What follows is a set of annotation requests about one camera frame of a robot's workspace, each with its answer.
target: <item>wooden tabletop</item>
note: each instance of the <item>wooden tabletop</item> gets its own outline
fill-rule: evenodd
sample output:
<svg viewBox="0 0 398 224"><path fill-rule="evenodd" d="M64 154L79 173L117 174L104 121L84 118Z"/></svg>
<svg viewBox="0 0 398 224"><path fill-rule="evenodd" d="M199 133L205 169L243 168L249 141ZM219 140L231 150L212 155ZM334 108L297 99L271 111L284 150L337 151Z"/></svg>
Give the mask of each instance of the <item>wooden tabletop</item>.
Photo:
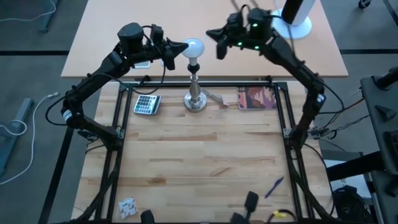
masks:
<svg viewBox="0 0 398 224"><path fill-rule="evenodd" d="M284 0L279 0L282 7ZM250 4L247 0L236 0L239 5ZM263 9L276 9L272 0L257 1ZM90 0L81 19L75 40L70 49L63 77L85 77L93 73L102 60L119 41L117 33L131 22L140 25L157 24L164 30L164 37L174 41L199 38L205 44L205 52L198 59L202 77L273 77L292 78L282 67L274 65L253 50L228 49L224 60L216 59L216 43L206 36L208 29L221 28L227 17L235 12L229 0ZM310 12L313 24L311 33L304 39L295 40L295 51L300 60L323 77L346 77L348 72L330 29L320 1ZM167 71L168 77L186 77L188 59L179 55L175 59L176 69ZM125 77L160 77L163 68L160 61L148 69L131 70Z"/></svg>
<svg viewBox="0 0 398 224"><path fill-rule="evenodd" d="M97 122L111 125L118 86L108 83L102 88ZM279 208L294 211L277 110L241 111L235 87L208 90L222 95L230 107L208 99L204 111L190 113L182 103L186 88L163 88L156 92L162 102L155 116L130 113L114 222L140 222L139 214L121 219L118 202L129 197L136 199L140 212L151 209L157 222L228 222L233 212L244 212L249 191L260 195L252 220L266 220ZM291 82L289 91L299 120L304 89ZM136 100L134 94L132 105ZM320 151L316 141L307 143ZM99 191L105 155L104 147L86 155L72 218L81 215ZM310 190L330 211L331 192L320 158L304 147L303 159ZM282 183L264 199L282 176Z"/></svg>

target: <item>calculator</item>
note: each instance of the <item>calculator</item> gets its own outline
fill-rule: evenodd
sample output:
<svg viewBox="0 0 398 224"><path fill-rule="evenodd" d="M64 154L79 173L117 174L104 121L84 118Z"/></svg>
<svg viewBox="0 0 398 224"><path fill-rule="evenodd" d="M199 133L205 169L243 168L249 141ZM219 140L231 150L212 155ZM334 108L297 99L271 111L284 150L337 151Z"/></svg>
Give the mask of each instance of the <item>calculator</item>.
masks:
<svg viewBox="0 0 398 224"><path fill-rule="evenodd" d="M134 112L137 114L154 115L160 105L161 96L139 95Z"/></svg>

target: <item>metal lamp base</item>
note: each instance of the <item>metal lamp base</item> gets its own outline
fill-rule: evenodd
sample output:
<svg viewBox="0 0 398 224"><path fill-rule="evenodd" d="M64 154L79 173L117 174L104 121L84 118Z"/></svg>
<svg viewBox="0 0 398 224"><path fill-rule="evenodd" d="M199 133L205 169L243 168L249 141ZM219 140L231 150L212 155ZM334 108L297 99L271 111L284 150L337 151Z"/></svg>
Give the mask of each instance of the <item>metal lamp base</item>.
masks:
<svg viewBox="0 0 398 224"><path fill-rule="evenodd" d="M196 101L192 100L190 93L187 93L184 97L184 105L189 112L199 113L203 111L207 104L207 98L204 93L200 93Z"/></svg>

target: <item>pen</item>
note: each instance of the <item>pen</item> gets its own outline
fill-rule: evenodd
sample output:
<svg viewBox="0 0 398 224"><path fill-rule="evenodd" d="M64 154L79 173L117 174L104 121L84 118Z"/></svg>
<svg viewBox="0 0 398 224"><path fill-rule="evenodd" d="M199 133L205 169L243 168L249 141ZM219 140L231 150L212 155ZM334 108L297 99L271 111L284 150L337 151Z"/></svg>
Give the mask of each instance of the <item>pen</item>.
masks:
<svg viewBox="0 0 398 224"><path fill-rule="evenodd" d="M268 191L268 193L266 193L265 198L269 197L272 194L272 192L276 189L276 187L278 187L278 185L282 182L283 179L284 177L281 177L277 181L275 181L274 186Z"/></svg>

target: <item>wooden table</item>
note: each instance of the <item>wooden table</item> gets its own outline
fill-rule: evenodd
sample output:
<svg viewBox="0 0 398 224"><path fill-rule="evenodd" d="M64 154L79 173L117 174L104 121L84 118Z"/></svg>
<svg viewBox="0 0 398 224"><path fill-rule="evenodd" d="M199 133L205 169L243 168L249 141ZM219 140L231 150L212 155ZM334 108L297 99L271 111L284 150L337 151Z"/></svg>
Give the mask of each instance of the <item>wooden table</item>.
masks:
<svg viewBox="0 0 398 224"><path fill-rule="evenodd" d="M250 4L236 0L239 5ZM263 9L276 9L274 1L258 1ZM206 36L208 29L223 27L227 17L235 12L229 0L90 0L81 19L75 40L70 49L63 77L85 77L93 73L119 41L117 33L131 22L140 25L152 23L162 26L165 37L174 41L199 38L205 43L205 53L198 59L200 77L256 78L272 75L276 78L292 78L282 67L259 57L253 50L228 49L224 60L216 59L216 43ZM348 72L341 58L321 2L316 1L310 12L313 28L304 39L295 40L295 51L300 60L323 77L346 77ZM167 77L185 77L188 59L179 55L176 69L167 71ZM125 77L149 75L159 77L163 68L155 61L149 69L131 70Z"/></svg>
<svg viewBox="0 0 398 224"><path fill-rule="evenodd" d="M111 125L118 88L118 83L102 88L97 122ZM162 88L156 93L162 95L162 102L155 116L130 113L114 222L140 222L139 215L121 220L118 211L117 202L132 196L139 211L151 209L157 222L228 222L233 212L244 212L250 190L260 195L252 220L266 220L278 208L294 211L277 110L241 111L235 87L208 90L222 95L230 107L221 108L209 99L204 111L190 113L182 103L186 88ZM298 121L305 92L297 82L289 82L289 91ZM136 100L134 94L132 105ZM307 143L320 150L317 141ZM105 154L102 147L86 155L72 218L79 216L99 191ZM304 147L303 159L310 190L330 211L331 192L320 158ZM264 199L282 176L283 182Z"/></svg>

